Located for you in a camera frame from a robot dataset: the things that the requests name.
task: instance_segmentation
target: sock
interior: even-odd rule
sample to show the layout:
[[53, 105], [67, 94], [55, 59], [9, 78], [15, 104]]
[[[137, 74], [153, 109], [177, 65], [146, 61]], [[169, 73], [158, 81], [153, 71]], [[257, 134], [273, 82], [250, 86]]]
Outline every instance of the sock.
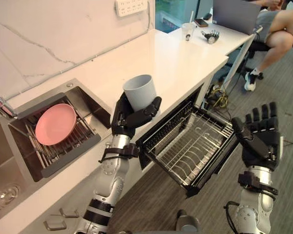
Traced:
[[255, 67], [254, 68], [254, 70], [253, 71], [251, 71], [251, 75], [256, 75], [256, 76], [258, 76], [259, 75], [259, 73], [261, 73], [261, 71], [259, 71], [258, 69], [257, 69], [257, 67]]

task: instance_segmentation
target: power strip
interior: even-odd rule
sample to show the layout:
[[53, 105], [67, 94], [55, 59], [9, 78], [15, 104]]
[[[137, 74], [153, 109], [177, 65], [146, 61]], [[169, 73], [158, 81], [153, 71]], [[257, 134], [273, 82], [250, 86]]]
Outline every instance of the power strip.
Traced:
[[147, 0], [116, 0], [116, 13], [119, 17], [131, 15], [147, 9]]

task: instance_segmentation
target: stainless steel sink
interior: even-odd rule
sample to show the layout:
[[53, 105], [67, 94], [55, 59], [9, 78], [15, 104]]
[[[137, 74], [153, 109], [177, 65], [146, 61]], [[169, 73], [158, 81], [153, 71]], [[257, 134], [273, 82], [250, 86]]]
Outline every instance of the stainless steel sink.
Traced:
[[28, 183], [20, 171], [0, 122], [0, 211], [15, 203], [27, 187]]
[[[58, 103], [75, 109], [75, 129], [57, 145], [41, 145], [35, 137], [37, 121]], [[105, 109], [73, 79], [16, 109], [16, 120], [0, 119], [0, 217], [109, 135], [110, 114]]]

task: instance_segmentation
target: plastic cup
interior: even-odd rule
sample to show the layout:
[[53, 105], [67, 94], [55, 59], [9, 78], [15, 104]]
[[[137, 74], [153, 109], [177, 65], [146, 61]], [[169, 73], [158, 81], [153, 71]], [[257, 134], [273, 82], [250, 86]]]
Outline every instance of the plastic cup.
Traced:
[[123, 90], [135, 112], [146, 108], [156, 98], [153, 79], [150, 75], [139, 75], [128, 80], [123, 85]]
[[193, 37], [195, 25], [192, 23], [184, 23], [182, 25], [182, 40], [189, 41]]

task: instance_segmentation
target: window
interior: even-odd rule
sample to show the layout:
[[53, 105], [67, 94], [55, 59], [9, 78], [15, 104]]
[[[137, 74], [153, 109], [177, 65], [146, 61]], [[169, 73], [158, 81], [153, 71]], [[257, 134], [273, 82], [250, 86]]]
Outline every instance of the window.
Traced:
[[156, 0], [155, 28], [169, 33], [185, 22], [189, 22], [191, 11], [194, 16], [200, 0]]

